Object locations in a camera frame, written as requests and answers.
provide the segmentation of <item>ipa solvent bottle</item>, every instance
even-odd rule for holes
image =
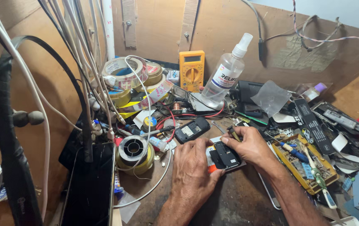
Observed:
[[[220,57],[216,69],[203,89],[203,103],[215,109],[222,108],[225,95],[245,68],[242,58],[252,38],[251,34],[245,33],[231,54],[223,54]]]

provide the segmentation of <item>plastic bag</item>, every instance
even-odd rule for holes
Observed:
[[[261,107],[270,118],[280,111],[290,97],[290,92],[280,88],[272,80],[268,80],[262,88],[260,88],[257,95],[251,97],[251,100]]]

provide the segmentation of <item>white spray nozzle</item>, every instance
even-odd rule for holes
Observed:
[[[241,41],[239,41],[239,43],[232,50],[232,54],[236,57],[243,58],[245,53],[247,52],[248,45],[251,42],[252,38],[252,34],[244,33],[241,38]]]

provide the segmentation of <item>workbench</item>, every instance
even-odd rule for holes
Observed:
[[[210,120],[208,121],[211,128],[201,137],[211,139],[221,136],[222,132],[212,125]],[[231,119],[224,118],[217,120],[217,122],[224,129],[232,125]],[[169,153],[167,152],[160,160],[153,162],[151,169],[139,175],[140,178],[151,178],[151,180],[138,179],[135,176],[120,172],[121,186],[134,198],[141,197],[161,178],[165,167],[168,165],[168,157]],[[122,222],[122,225],[149,226],[154,223],[170,193],[172,163],[173,156],[167,174],[161,183],[140,201],[141,205],[128,224]],[[191,220],[190,225],[274,226],[288,224],[283,212],[273,207],[255,168],[251,164],[246,164],[227,172],[220,178],[214,192]]]

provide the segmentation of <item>pvc pipe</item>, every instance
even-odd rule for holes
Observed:
[[[114,25],[112,23],[112,5],[111,0],[102,0],[104,24],[106,25],[107,37],[107,59],[115,58],[114,48]]]

